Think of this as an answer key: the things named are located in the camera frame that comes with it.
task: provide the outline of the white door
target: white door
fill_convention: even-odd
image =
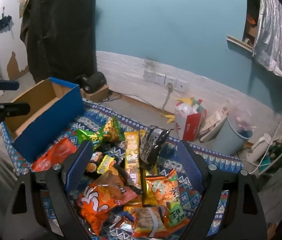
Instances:
[[[10,15],[9,27],[0,31],[0,73],[2,79],[13,80],[26,72],[28,65],[24,43],[20,40],[22,19],[19,18],[20,0],[0,0],[0,19]]]

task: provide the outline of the teal wall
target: teal wall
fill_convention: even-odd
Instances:
[[[223,83],[282,114],[282,78],[226,41],[247,0],[97,0],[96,50],[154,60]]]

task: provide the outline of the black curtain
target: black curtain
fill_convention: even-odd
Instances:
[[[93,0],[30,0],[20,38],[36,83],[94,72]]]

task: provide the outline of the cable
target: cable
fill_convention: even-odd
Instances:
[[[168,84],[167,84],[167,88],[168,88],[167,96],[166,96],[165,102],[164,102],[164,104],[163,104],[163,106],[162,106],[162,113],[163,113],[164,115],[166,115],[165,112],[164,112],[164,107],[165,107],[165,105],[167,104],[167,102],[169,101],[170,95],[171,95],[171,93],[173,92],[172,83],[168,83]]]
[[[280,121],[280,123],[279,123],[279,125],[278,125],[278,127],[277,127],[277,129],[276,129],[276,131],[275,131],[275,133],[274,133],[274,135],[273,135],[273,137],[272,137],[270,143],[268,144],[268,148],[266,149],[266,151],[265,151],[265,153],[264,153],[264,155],[263,155],[263,157],[262,157],[262,159],[261,159],[261,161],[260,161],[260,164],[255,168],[254,171],[249,172],[249,174],[253,174],[253,173],[261,166],[261,163],[263,162],[263,160],[264,160],[266,154],[268,153],[268,149],[269,149],[270,146],[272,145],[272,143],[273,143],[273,141],[274,141],[274,138],[275,138],[275,136],[276,136],[276,133],[277,133],[277,131],[278,131],[279,128],[280,128],[281,122],[282,122],[282,118],[281,118],[281,121]]]
[[[145,101],[143,98],[139,97],[139,96],[136,96],[136,95],[130,95],[130,94],[125,94],[125,93],[120,93],[122,95],[125,95],[125,96],[131,96],[131,97],[137,97],[137,98],[140,98],[141,100],[143,100],[145,103],[147,103],[148,105],[150,106],[153,106],[154,108],[157,108],[155,107],[154,105],[150,104],[149,102]]]
[[[241,159],[242,161],[246,161],[246,162],[248,162],[248,163],[251,163],[251,164],[253,164],[254,166],[258,166],[259,164],[255,164],[255,163],[253,163],[253,162],[250,162],[250,161],[248,161],[247,159]],[[261,166],[268,166],[269,165],[269,163],[268,164],[261,164],[261,165],[259,165],[259,167],[261,167]]]

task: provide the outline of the wall socket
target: wall socket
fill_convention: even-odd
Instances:
[[[171,83],[171,84],[172,84],[172,87],[175,88],[176,81],[177,81],[177,80],[176,80],[175,78],[170,77],[170,76],[166,76],[164,85],[167,87],[167,84],[168,84],[168,83]]]
[[[173,89],[176,89],[181,92],[188,91],[188,83],[186,81],[181,79],[176,79],[171,76],[166,76],[164,74],[157,73],[148,69],[144,70],[143,78],[146,81],[153,82],[165,87],[167,86],[168,83],[171,83]]]
[[[166,75],[163,75],[163,74],[160,74],[160,73],[155,73],[154,82],[156,84],[164,86],[165,77],[166,77]]]

